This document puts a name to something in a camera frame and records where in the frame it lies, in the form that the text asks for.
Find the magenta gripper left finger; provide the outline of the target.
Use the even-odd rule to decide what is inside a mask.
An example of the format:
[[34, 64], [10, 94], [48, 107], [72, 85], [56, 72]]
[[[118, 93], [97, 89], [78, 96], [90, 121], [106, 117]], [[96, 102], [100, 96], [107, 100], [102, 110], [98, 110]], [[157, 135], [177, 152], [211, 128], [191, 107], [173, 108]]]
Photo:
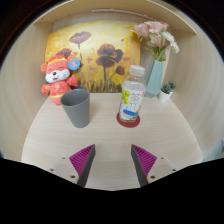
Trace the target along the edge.
[[87, 146], [69, 157], [60, 158], [49, 171], [72, 183], [84, 187], [95, 157], [95, 145]]

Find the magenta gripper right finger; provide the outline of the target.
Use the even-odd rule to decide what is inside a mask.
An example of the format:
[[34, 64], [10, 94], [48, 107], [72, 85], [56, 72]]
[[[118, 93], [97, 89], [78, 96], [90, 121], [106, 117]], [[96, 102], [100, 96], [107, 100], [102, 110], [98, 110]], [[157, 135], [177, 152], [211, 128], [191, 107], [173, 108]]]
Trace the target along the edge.
[[177, 168], [164, 156], [155, 156], [134, 144], [131, 145], [131, 156], [141, 187], [177, 171]]

